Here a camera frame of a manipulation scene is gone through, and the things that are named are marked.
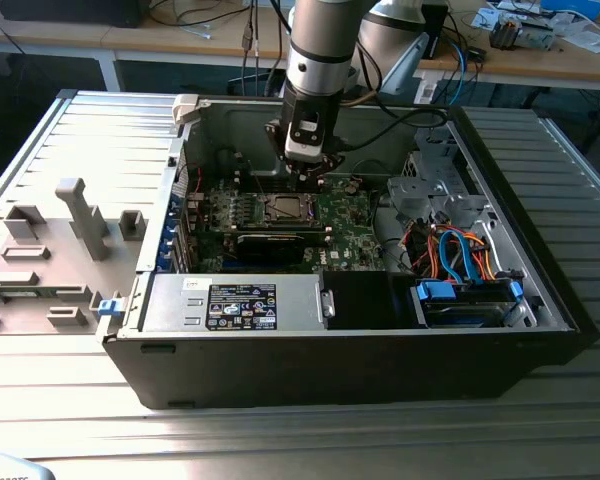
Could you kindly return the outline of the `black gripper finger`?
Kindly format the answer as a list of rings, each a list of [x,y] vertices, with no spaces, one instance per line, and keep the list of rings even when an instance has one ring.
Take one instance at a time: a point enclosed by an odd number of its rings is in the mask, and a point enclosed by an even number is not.
[[[307,192],[319,193],[325,183],[326,175],[339,168],[344,160],[343,154],[323,154],[319,163],[310,164],[307,167]]]
[[[290,160],[284,151],[284,138],[280,121],[278,119],[271,120],[265,124],[265,133],[269,138],[272,148],[281,162],[285,167],[288,177],[288,187],[290,191],[296,191],[298,186],[299,173],[296,168],[295,162]]]

